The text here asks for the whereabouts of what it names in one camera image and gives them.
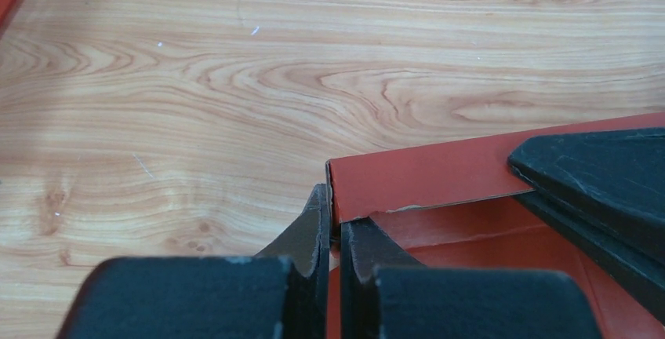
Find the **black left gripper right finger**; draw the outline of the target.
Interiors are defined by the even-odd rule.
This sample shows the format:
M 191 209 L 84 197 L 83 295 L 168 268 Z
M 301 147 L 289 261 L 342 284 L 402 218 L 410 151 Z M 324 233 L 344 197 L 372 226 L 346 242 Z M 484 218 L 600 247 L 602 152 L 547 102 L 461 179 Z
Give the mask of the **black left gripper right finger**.
M 428 267 L 374 221 L 343 224 L 344 338 L 600 338 L 583 291 L 561 272 Z

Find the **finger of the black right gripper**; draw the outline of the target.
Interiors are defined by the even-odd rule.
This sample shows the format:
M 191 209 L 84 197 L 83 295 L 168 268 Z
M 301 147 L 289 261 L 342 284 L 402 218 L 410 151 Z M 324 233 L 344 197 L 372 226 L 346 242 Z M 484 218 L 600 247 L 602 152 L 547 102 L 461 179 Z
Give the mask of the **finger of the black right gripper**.
M 532 137 L 507 162 L 549 200 L 664 262 L 662 127 Z
M 514 200 L 582 250 L 660 323 L 664 323 L 664 265 L 604 233 L 573 210 L 538 192 Z

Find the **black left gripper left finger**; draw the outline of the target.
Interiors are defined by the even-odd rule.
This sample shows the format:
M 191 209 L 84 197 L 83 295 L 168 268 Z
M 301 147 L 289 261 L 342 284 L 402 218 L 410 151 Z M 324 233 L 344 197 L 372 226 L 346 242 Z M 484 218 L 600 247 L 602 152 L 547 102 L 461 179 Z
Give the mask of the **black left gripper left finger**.
M 253 256 L 115 257 L 81 285 L 60 338 L 323 338 L 328 188 Z

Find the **red paper box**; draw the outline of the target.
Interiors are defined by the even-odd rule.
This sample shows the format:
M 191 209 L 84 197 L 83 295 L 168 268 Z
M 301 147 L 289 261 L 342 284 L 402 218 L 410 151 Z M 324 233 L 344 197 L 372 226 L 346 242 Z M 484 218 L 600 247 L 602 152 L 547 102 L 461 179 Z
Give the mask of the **red paper box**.
M 507 165 L 536 130 L 332 159 L 337 223 L 371 217 L 419 261 L 450 268 L 538 268 L 570 275 L 606 338 L 661 338 L 661 323 L 585 253 L 513 198 Z

